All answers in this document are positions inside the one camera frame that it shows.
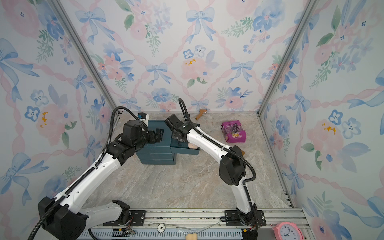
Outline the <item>teal drawer cabinet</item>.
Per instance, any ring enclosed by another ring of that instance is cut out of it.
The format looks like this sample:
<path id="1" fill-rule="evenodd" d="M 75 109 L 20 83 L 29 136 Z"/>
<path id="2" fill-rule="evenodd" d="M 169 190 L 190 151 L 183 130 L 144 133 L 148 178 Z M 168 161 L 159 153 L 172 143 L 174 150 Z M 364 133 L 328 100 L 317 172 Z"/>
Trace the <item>teal drawer cabinet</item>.
<path id="1" fill-rule="evenodd" d="M 171 150 L 172 132 L 164 120 L 149 120 L 149 130 L 164 130 L 160 143 L 147 144 L 137 152 L 137 156 L 143 165 L 175 165 L 176 155 Z"/>

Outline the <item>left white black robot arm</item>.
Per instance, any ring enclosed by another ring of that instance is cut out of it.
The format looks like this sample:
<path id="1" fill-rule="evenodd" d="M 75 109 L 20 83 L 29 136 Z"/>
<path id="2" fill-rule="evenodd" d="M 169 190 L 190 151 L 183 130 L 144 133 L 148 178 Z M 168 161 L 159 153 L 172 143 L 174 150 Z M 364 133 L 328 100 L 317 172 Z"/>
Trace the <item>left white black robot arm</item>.
<path id="1" fill-rule="evenodd" d="M 145 145 L 160 143 L 164 130 L 151 131 L 139 120 L 125 123 L 123 132 L 109 140 L 97 161 L 68 188 L 38 204 L 40 220 L 30 233 L 32 240 L 43 228 L 59 240 L 75 240 L 85 230 L 113 222 L 126 226 L 132 220 L 130 206 L 113 200 L 107 205 L 84 209 L 83 205 L 98 186 Z"/>

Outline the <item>pink computer mouse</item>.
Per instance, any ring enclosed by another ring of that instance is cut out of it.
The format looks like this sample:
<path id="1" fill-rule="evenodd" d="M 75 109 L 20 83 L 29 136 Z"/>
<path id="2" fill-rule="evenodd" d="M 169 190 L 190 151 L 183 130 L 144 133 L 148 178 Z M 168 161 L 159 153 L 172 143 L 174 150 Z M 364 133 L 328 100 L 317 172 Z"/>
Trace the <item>pink computer mouse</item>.
<path id="1" fill-rule="evenodd" d="M 188 143 L 188 148 L 196 150 L 196 149 L 198 149 L 198 146 L 196 146 L 196 145 L 194 145 L 192 143 Z"/>

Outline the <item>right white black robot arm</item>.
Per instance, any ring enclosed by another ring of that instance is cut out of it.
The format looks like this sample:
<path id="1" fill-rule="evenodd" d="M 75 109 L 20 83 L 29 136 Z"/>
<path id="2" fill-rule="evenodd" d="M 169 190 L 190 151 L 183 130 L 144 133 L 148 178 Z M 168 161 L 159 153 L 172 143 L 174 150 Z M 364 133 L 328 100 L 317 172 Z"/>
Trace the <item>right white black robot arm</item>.
<path id="1" fill-rule="evenodd" d="M 236 209 L 244 226 L 256 226 L 257 206 L 248 190 L 248 182 L 256 179 L 256 171 L 245 160 L 238 146 L 230 147 L 207 135 L 200 127 L 189 121 L 181 121 L 176 115 L 165 120 L 173 136 L 180 142 L 197 146 L 219 164 L 219 177 L 229 185 L 236 199 Z"/>

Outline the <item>teal top drawer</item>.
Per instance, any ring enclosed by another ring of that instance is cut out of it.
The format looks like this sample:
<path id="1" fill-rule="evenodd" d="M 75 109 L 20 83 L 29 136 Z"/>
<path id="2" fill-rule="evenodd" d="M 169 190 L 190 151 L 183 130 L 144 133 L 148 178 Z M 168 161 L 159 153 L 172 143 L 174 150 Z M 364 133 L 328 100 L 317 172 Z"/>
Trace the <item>teal top drawer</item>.
<path id="1" fill-rule="evenodd" d="M 171 152 L 173 154 L 184 154 L 184 155 L 195 155 L 197 156 L 200 153 L 200 149 L 189 149 L 188 148 L 189 142 L 178 142 L 177 140 L 171 138 Z"/>

